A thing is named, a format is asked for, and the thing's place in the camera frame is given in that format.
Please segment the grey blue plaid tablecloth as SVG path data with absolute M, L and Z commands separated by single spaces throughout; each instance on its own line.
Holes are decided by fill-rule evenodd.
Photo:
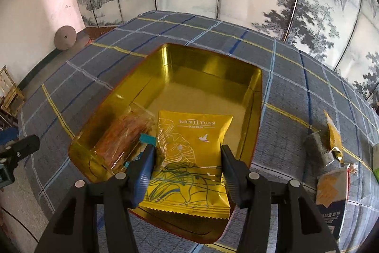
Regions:
M 314 188 L 303 141 L 310 132 L 326 129 L 326 118 L 332 118 L 345 160 L 358 166 L 339 240 L 342 252 L 356 252 L 378 219 L 374 110 L 347 82 L 303 52 L 241 26 L 185 13 L 149 11 L 132 18 L 61 65 L 25 103 L 19 133 L 37 135 L 41 147 L 24 167 L 45 216 L 53 215 L 81 177 L 68 157 L 73 136 L 124 75 L 165 42 L 215 50 L 261 68 L 264 109 L 252 167 L 266 177 L 293 177 Z

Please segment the blue orange snack box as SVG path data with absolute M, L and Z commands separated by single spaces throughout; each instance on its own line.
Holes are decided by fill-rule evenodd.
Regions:
M 347 164 L 325 173 L 318 179 L 316 206 L 337 241 L 339 241 L 344 223 L 350 176 L 356 174 L 357 171 L 357 164 Z

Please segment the round grey disc on floor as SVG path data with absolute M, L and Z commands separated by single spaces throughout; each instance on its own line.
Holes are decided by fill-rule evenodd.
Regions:
M 54 36 L 54 45 L 60 51 L 70 49 L 77 40 L 77 32 L 72 26 L 62 26 Z

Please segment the yellow Wanjiyuan snack packet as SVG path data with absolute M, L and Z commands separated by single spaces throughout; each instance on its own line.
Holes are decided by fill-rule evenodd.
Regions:
M 228 219 L 231 206 L 222 176 L 221 145 L 232 115 L 161 110 L 157 161 L 142 207 Z

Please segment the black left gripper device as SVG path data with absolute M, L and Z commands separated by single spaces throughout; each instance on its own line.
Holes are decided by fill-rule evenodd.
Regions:
M 38 151 L 40 144 L 40 139 L 36 135 L 30 135 L 7 146 L 5 150 L 1 152 L 1 188 L 15 182 L 14 169 L 17 168 L 21 160 Z

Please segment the wooden frame furniture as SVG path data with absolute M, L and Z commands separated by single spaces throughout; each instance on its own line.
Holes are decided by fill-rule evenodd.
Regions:
M 4 65 L 1 69 L 1 110 L 17 118 L 25 102 L 24 94 Z

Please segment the gold toffee tin, red sides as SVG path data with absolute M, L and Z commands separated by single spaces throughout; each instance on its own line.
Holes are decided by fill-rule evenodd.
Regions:
M 93 148 L 131 103 L 155 113 L 232 114 L 225 142 L 237 159 L 251 164 L 260 126 L 262 70 L 207 49 L 161 45 L 119 82 L 71 143 L 70 160 L 91 182 L 110 176 L 96 163 Z

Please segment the clear packet of orange snacks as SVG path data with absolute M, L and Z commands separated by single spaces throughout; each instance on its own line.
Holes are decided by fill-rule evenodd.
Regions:
M 140 144 L 140 136 L 154 125 L 151 113 L 131 109 L 114 120 L 94 147 L 100 163 L 109 171 L 121 169 Z

